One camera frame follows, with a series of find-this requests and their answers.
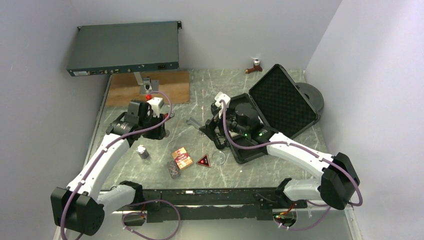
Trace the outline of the purple 500 chip stack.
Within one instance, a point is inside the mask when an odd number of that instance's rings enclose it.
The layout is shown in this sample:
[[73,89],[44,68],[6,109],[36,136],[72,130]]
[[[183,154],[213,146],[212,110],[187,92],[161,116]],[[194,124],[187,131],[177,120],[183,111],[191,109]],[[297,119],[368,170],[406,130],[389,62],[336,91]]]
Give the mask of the purple 500 chip stack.
[[150,157],[150,154],[144,145],[138,145],[136,148],[136,152],[141,159],[148,159]]

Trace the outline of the black poker set case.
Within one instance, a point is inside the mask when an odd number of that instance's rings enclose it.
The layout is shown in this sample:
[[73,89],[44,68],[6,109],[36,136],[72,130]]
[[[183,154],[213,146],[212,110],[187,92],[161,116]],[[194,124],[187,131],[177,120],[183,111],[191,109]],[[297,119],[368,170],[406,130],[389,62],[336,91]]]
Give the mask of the black poker set case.
[[280,64],[275,64],[268,70],[248,93],[231,97],[229,103],[251,104],[264,124],[252,141],[241,137],[231,139],[228,131],[224,131],[230,143],[229,149],[238,164],[245,164],[266,155],[265,147],[253,146],[269,141],[273,133],[282,133],[293,139],[317,123],[321,117],[321,112],[312,106]]

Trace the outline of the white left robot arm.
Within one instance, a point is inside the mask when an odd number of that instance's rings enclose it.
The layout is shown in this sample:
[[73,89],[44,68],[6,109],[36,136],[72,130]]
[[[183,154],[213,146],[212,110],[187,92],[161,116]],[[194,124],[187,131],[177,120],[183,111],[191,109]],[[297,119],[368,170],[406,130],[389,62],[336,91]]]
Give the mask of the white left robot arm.
[[55,224],[60,236],[67,239],[66,231],[94,235],[105,217],[127,206],[139,209],[145,200],[141,184],[123,181],[102,194],[101,189],[119,159],[140,137],[161,140],[166,135],[165,122],[171,113],[161,113],[162,104],[132,100],[106,129],[98,149],[81,172],[65,187],[56,187],[51,196]]

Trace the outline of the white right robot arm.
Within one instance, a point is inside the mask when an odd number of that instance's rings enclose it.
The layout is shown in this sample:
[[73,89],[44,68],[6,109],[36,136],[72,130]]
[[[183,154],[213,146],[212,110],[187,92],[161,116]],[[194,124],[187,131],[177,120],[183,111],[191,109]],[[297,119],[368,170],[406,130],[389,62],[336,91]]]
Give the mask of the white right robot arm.
[[363,205],[360,180],[346,154],[324,153],[290,139],[265,125],[249,103],[238,104],[234,112],[224,100],[214,106],[217,112],[213,119],[199,127],[199,131],[212,141],[223,137],[230,146],[240,150],[259,150],[282,158],[314,176],[304,180],[284,179],[275,190],[275,200],[280,207],[313,200],[323,201],[325,206],[337,210],[344,210],[347,205]]

